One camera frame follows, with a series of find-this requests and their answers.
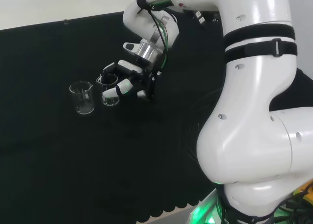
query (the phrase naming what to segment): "green light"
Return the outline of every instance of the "green light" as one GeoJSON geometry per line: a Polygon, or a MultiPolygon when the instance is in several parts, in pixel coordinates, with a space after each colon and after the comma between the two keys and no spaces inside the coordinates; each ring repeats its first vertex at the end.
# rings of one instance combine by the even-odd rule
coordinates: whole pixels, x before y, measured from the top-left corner
{"type": "Polygon", "coordinates": [[[210,223],[210,224],[215,224],[215,221],[214,221],[214,219],[211,217],[211,218],[209,219],[208,223],[210,223]]]}

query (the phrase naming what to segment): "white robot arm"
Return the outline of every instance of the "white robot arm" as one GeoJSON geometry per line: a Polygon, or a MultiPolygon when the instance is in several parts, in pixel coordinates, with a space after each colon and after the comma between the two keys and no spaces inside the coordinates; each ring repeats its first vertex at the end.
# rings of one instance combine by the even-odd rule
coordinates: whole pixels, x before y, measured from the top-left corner
{"type": "MultiPolygon", "coordinates": [[[[224,184],[234,209],[251,217],[267,216],[313,178],[313,108],[269,112],[271,100],[296,74],[289,1],[146,0],[168,1],[189,10],[220,11],[227,74],[218,104],[199,135],[197,156],[206,176],[224,184]]],[[[157,32],[151,15],[139,10],[133,2],[124,24],[162,52],[161,39],[151,42],[157,32]]],[[[171,18],[166,12],[152,13],[159,20],[171,18]]],[[[171,47],[179,32],[174,20],[166,30],[171,47]]]]}

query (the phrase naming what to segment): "black fabric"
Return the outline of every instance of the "black fabric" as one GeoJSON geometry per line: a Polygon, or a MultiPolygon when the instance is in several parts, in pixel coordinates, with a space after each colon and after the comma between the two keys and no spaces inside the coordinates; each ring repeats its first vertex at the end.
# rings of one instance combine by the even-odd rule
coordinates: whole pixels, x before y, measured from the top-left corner
{"type": "Polygon", "coordinates": [[[295,40],[295,33],[293,27],[285,24],[255,24],[226,34],[224,46],[227,48],[237,42],[259,37],[288,37],[295,40]]]}
{"type": "MultiPolygon", "coordinates": [[[[105,107],[94,88],[93,114],[76,114],[70,84],[94,83],[121,59],[134,63],[123,44],[140,38],[122,16],[0,31],[1,223],[134,224],[196,205],[214,189],[190,149],[224,84],[220,23],[204,30],[175,14],[180,35],[154,103],[137,100],[135,86],[117,106],[105,107]]],[[[270,110],[312,107],[312,90],[312,80],[298,70],[270,110]]]]}
{"type": "Polygon", "coordinates": [[[297,45],[293,42],[285,42],[281,39],[273,39],[268,42],[249,43],[232,48],[225,53],[225,62],[258,55],[272,55],[280,57],[284,54],[298,55],[297,45]]]}

